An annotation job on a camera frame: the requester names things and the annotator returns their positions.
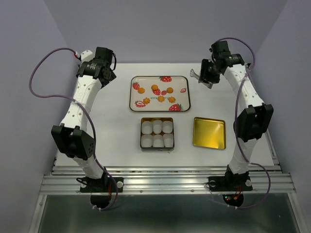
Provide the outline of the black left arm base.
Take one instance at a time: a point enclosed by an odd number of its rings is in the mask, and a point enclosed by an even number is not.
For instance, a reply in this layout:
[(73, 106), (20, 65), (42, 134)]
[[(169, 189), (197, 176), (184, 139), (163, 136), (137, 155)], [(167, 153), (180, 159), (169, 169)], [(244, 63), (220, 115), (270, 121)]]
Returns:
[(76, 178), (76, 181), (80, 184), (81, 193), (122, 193), (124, 178), (116, 177), (114, 180), (117, 186), (110, 177), (103, 177), (102, 179)]

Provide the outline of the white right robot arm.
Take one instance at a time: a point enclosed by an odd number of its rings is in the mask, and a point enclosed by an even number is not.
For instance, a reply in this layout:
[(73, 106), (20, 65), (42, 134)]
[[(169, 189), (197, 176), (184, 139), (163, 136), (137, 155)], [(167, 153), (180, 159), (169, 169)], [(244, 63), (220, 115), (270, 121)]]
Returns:
[(252, 67), (246, 67), (240, 54), (230, 52), (227, 41), (228, 38), (222, 38), (211, 45), (211, 58), (202, 60), (198, 82), (212, 88), (224, 76), (235, 93), (236, 146), (224, 176), (225, 187), (235, 189), (241, 178), (248, 176), (253, 149), (266, 133), (274, 108), (258, 95), (250, 80)]

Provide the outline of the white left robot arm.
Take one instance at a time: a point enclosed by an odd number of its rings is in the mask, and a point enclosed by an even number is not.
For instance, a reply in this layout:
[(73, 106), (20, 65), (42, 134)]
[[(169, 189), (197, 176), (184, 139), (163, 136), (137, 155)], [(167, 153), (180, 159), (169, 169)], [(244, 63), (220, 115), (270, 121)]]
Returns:
[(51, 131), (58, 150), (82, 168), (97, 191), (108, 187), (108, 179), (95, 160), (96, 139), (87, 133), (87, 125), (98, 92), (116, 78), (114, 57), (112, 50), (103, 47), (82, 52), (73, 101), (61, 123)]

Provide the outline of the swirl cookie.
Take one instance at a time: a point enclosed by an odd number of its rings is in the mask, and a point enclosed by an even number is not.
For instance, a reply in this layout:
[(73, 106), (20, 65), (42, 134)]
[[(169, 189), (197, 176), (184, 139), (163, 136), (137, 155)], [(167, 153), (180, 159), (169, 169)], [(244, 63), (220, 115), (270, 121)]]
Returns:
[(171, 94), (173, 92), (173, 88), (171, 87), (167, 88), (167, 92)]

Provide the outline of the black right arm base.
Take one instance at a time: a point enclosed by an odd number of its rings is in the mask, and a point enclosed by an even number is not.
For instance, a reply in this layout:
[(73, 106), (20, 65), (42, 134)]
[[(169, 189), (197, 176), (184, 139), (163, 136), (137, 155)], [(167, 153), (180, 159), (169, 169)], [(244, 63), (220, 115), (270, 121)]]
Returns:
[(212, 192), (236, 192), (242, 188), (242, 191), (252, 191), (253, 187), (251, 183), (246, 184), (250, 181), (247, 178), (226, 178), (225, 176), (210, 176), (206, 183), (207, 188)]

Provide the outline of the metal tongs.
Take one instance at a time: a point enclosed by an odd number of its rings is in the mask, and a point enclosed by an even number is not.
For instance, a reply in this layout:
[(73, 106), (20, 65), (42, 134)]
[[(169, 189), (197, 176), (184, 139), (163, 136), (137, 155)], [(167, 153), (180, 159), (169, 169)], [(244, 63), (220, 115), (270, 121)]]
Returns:
[(208, 89), (212, 89), (213, 84), (205, 81), (203, 78), (201, 78), (193, 69), (190, 70), (190, 77), (195, 78), (198, 80), (198, 83), (202, 83), (205, 85)]

